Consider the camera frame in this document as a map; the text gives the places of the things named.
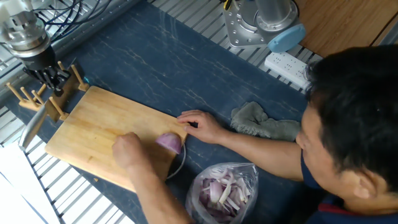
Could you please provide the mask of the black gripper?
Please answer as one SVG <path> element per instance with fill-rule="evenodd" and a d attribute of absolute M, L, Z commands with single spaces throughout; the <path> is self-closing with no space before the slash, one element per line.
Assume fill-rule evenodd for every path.
<path fill-rule="evenodd" d="M 62 96 L 63 87 L 71 74 L 61 68 L 52 67 L 57 64 L 55 59 L 55 52 L 51 45 L 38 55 L 20 58 L 25 65 L 23 71 L 26 74 L 49 86 L 55 96 Z"/>

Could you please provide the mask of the person left hand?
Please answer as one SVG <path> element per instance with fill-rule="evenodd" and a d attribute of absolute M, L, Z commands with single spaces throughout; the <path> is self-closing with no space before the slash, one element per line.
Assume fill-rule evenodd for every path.
<path fill-rule="evenodd" d="M 112 145 L 113 157 L 117 165 L 125 170 L 136 167 L 150 167 L 149 156 L 135 133 L 118 136 Z"/>

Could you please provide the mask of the person right hand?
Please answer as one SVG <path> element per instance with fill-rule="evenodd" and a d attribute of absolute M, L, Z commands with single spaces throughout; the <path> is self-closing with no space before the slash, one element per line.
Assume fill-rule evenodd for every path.
<path fill-rule="evenodd" d="M 210 144 L 220 144 L 228 133 L 211 114 L 200 110 L 183 111 L 177 117 L 177 121 L 179 123 L 190 123 L 189 126 L 184 127 L 184 130 L 189 135 Z"/>

